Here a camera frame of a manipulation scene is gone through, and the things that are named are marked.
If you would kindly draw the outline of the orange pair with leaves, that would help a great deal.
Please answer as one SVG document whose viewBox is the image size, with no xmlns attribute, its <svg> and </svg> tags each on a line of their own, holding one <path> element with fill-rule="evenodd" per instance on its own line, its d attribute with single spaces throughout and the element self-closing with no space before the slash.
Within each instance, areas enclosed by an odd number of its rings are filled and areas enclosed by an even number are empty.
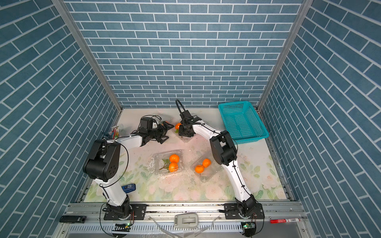
<svg viewBox="0 0 381 238">
<path fill-rule="evenodd" d="M 176 126 L 175 126 L 175 133 L 179 133 L 179 129 L 180 129 L 180 126 L 182 124 L 181 123 L 177 123 Z"/>
</svg>

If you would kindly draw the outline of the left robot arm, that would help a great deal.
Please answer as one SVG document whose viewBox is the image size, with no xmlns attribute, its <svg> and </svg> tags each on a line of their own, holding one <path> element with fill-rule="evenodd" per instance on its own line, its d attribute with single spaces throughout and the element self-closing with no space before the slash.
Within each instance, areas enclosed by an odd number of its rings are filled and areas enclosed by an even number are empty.
<svg viewBox="0 0 381 238">
<path fill-rule="evenodd" d="M 83 171 L 102 188 L 110 208 L 130 207 L 128 195 L 123 191 L 117 176 L 121 148 L 128 151 L 152 140 L 163 144 L 169 138 L 167 131 L 174 128 L 174 125 L 166 121 L 157 122 L 155 117 L 141 118 L 138 128 L 130 135 L 114 140 L 98 139 L 90 149 Z"/>
</svg>

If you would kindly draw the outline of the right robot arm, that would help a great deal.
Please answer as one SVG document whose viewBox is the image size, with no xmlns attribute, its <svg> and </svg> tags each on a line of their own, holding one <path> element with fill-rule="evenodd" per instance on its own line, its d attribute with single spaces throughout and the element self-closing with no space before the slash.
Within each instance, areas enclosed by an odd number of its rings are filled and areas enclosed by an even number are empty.
<svg viewBox="0 0 381 238">
<path fill-rule="evenodd" d="M 192 116 L 188 110 L 180 111 L 180 117 L 180 136 L 192 137 L 199 134 L 210 142 L 215 161 L 226 171 L 233 186 L 237 208 L 240 213 L 244 215 L 253 210 L 258 202 L 244 182 L 237 163 L 238 149 L 229 132 L 215 130 L 198 116 Z"/>
</svg>

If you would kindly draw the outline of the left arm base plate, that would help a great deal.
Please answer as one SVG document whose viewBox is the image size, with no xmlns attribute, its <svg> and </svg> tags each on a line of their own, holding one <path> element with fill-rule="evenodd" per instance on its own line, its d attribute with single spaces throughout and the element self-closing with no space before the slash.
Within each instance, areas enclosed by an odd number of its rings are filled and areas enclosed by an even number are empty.
<svg viewBox="0 0 381 238">
<path fill-rule="evenodd" d="M 130 204 L 130 207 L 126 213 L 122 211 L 117 211 L 117 209 L 111 208 L 109 204 L 106 204 L 102 211 L 105 213 L 104 220 L 138 220 L 142 221 L 145 218 L 147 205 L 146 204 Z"/>
</svg>

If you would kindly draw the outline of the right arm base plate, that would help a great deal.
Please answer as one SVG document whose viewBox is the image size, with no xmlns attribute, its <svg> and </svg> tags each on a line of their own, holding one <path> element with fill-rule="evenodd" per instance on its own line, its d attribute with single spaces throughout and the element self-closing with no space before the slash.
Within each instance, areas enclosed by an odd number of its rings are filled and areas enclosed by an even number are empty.
<svg viewBox="0 0 381 238">
<path fill-rule="evenodd" d="M 220 213 L 224 213 L 225 219 L 264 219 L 265 214 L 261 203 L 255 203 L 250 205 L 246 209 L 242 204 L 237 203 L 224 203 L 223 209 L 219 210 Z"/>
</svg>

